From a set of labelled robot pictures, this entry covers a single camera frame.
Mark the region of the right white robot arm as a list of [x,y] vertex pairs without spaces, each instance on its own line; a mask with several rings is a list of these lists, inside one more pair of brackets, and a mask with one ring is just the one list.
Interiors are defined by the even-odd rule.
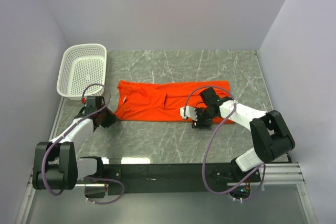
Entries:
[[202,86],[200,97],[204,108],[187,105],[180,108],[182,119],[191,119],[194,129],[211,129],[213,119],[231,120],[251,133],[253,148],[234,158],[230,163],[230,176],[241,182],[255,167],[268,164],[295,148],[295,141],[279,111],[270,112],[253,109],[238,103],[231,93],[220,97],[217,86]]

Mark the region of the orange t shirt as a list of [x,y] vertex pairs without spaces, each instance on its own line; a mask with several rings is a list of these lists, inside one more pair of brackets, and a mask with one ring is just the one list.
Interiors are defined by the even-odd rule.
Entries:
[[228,81],[152,84],[121,80],[118,84],[118,107],[114,113],[124,121],[182,122],[180,108],[186,101],[189,106],[205,106],[199,95],[201,90],[187,100],[192,91],[202,86],[230,90]]

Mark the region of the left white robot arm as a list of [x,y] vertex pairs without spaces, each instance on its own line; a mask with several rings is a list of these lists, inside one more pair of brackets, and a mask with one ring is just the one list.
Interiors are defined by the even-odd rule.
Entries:
[[99,128],[108,128],[117,122],[117,116],[108,109],[104,97],[89,96],[85,106],[60,135],[35,148],[32,185],[36,190],[47,190],[59,195],[71,190],[78,180],[88,178],[93,183],[104,179],[101,157],[77,157],[83,143]]

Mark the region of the white perforated plastic basket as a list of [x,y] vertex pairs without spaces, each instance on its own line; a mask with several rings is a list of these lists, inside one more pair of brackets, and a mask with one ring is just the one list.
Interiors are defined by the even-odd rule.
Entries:
[[107,50],[101,44],[79,44],[63,54],[56,89],[60,96],[80,101],[104,93]]

